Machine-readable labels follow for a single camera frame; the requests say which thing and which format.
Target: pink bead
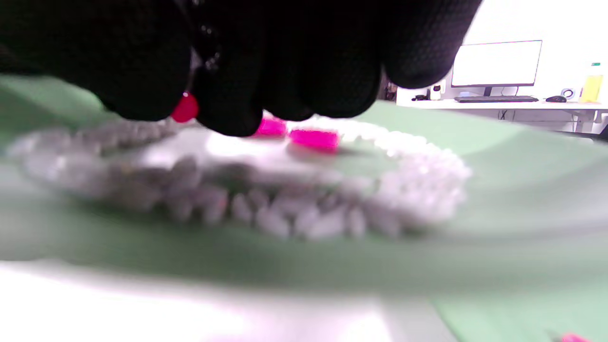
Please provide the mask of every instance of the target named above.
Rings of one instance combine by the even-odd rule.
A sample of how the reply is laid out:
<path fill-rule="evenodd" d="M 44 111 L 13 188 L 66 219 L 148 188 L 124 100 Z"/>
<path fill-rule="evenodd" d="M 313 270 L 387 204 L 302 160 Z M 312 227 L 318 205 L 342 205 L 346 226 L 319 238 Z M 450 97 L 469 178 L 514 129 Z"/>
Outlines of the pink bead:
<path fill-rule="evenodd" d="M 564 335 L 564 337 L 562 337 L 562 342 L 589 342 L 589 341 L 587 341 L 584 338 L 577 336 L 573 333 L 567 333 L 566 335 Z"/>
<path fill-rule="evenodd" d="M 189 92 L 184 91 L 182 99 L 179 101 L 178 106 L 175 107 L 171 117 L 175 122 L 188 122 L 198 115 L 198 103 L 196 98 Z"/>
<path fill-rule="evenodd" d="M 287 124 L 285 121 L 274 118 L 262 118 L 260 127 L 254 136 L 282 138 L 287 135 Z"/>
<path fill-rule="evenodd" d="M 336 152 L 340 143 L 340 136 L 335 131 L 293 130 L 289 137 L 294 144 L 329 153 Z"/>

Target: red bead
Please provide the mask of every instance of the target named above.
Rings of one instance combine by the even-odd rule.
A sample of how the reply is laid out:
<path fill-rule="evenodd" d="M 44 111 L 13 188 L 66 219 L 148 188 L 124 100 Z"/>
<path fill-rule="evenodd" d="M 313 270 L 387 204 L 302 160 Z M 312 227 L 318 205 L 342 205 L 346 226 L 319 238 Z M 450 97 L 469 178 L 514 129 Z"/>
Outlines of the red bead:
<path fill-rule="evenodd" d="M 176 122 L 188 122 L 198 115 L 198 103 L 196 98 L 189 92 L 184 91 L 184 96 L 179 101 L 178 106 L 175 107 L 171 117 Z"/>

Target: white bead bracelet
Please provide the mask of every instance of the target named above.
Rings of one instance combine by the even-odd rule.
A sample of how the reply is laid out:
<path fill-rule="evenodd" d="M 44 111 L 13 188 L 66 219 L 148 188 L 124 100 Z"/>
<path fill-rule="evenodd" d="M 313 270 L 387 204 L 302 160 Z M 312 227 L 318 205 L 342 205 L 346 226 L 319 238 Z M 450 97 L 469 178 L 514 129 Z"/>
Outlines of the white bead bracelet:
<path fill-rule="evenodd" d="M 250 173 L 255 176 L 237 177 L 241 184 L 229 189 L 221 181 L 226 175 L 231 177 L 228 164 L 208 165 L 205 160 L 185 156 L 170 167 L 139 167 L 125 163 L 129 155 L 118 153 L 161 144 L 186 128 L 194 128 L 190 134 L 217 134 L 172 119 L 155 123 L 118 120 L 74 134 L 64 128 L 30 133 L 9 146 L 7 154 L 33 179 L 88 200 L 137 212 L 162 206 L 177 222 L 190 221 L 195 214 L 204 225 L 231 218 L 282 239 L 360 238 L 369 229 L 389 237 L 419 231 L 454 216 L 465 199 L 465 182 L 472 175 L 455 153 L 422 137 L 324 117 L 289 122 L 288 128 L 335 130 L 342 143 L 367 141 L 394 160 L 397 168 L 376 178 L 312 169 L 307 176 L 298 175 L 296 179 L 301 181 L 297 184 L 294 178 L 281 183 L 275 175 L 257 170 Z M 257 144 L 249 138 L 241 140 Z"/>

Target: computer monitor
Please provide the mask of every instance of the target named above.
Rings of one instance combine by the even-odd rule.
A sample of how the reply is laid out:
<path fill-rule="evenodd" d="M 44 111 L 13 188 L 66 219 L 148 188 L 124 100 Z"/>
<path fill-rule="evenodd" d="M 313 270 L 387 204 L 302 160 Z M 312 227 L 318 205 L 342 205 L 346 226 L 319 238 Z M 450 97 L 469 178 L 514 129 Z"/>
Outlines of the computer monitor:
<path fill-rule="evenodd" d="M 452 87 L 533 86 L 542 40 L 462 45 L 452 69 Z"/>

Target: gloved hand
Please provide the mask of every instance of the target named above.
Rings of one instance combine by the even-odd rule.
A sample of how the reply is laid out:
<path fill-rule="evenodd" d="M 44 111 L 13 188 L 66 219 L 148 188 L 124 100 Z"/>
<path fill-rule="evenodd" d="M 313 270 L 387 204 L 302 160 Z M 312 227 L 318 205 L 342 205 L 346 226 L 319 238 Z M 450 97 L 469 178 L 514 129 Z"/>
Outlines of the gloved hand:
<path fill-rule="evenodd" d="M 0 44 L 127 119 L 166 118 L 189 86 L 197 120 L 249 136 L 263 108 L 286 120 L 363 113 L 382 67 L 404 88 L 435 83 L 480 3 L 3 0 Z"/>

